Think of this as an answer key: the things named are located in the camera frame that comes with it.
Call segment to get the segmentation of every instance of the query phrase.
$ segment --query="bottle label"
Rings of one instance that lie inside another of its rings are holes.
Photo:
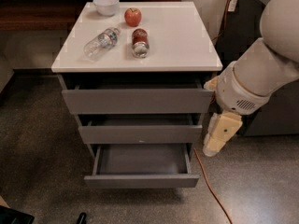
[[[113,30],[106,29],[104,33],[111,39],[113,46],[118,42],[118,36]]]
[[[145,42],[149,44],[148,34],[145,30],[141,28],[134,30],[132,34],[132,45],[136,44],[137,42]]]

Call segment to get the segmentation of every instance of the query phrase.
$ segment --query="open drawer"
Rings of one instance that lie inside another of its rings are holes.
[[[188,114],[78,117],[85,144],[194,143],[202,131]]]
[[[60,76],[71,114],[206,113],[212,91],[196,77]]]
[[[187,144],[110,145],[97,149],[90,188],[157,189],[193,188]]]

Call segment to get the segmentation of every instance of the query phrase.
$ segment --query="gray carpet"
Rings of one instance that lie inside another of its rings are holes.
[[[214,158],[197,148],[234,223],[298,223],[298,135],[237,136]],[[228,223],[202,175],[194,189],[89,189],[92,168],[57,77],[16,75],[0,100],[0,195],[11,208],[45,224],[81,212],[99,224]]]

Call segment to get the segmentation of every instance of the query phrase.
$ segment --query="wire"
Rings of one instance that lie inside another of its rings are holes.
[[[208,180],[207,180],[207,177],[206,177],[206,171],[205,171],[205,168],[204,168],[204,165],[203,163],[201,162],[200,158],[199,158],[199,154],[197,153],[196,149],[194,149],[194,153],[196,155],[196,159],[198,160],[198,163],[200,165],[200,168],[202,169],[202,172],[203,172],[203,175],[204,175],[204,178],[205,178],[205,181],[206,181],[206,185],[208,187],[208,189],[210,190],[210,192],[213,194],[214,198],[216,199],[217,203],[220,205],[220,207],[222,208],[224,214],[226,215],[226,217],[228,218],[229,222],[231,224],[233,224],[233,221],[232,219],[230,218],[230,216],[228,215],[227,211],[225,210],[224,206],[221,204],[221,201],[219,200],[219,198],[217,197],[216,193],[214,192],[213,188],[210,186]]]
[[[227,19],[227,12],[228,12],[228,6],[230,5],[232,0],[227,0],[226,5],[225,5],[225,9],[224,9],[224,15],[223,15],[223,29],[222,31],[212,39],[212,41],[216,40],[217,38],[219,38],[220,36],[223,35],[225,27],[226,27],[226,19]]]
[[[212,105],[213,103],[215,103],[215,101],[216,101],[216,94],[215,92],[213,92],[212,99],[209,104]]]

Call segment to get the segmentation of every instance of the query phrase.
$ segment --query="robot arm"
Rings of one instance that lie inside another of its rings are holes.
[[[221,115],[214,114],[204,141],[207,156],[217,154],[242,126],[241,115],[265,105],[273,92],[299,78],[299,0],[271,0],[261,17],[262,38],[206,89],[216,93]]]

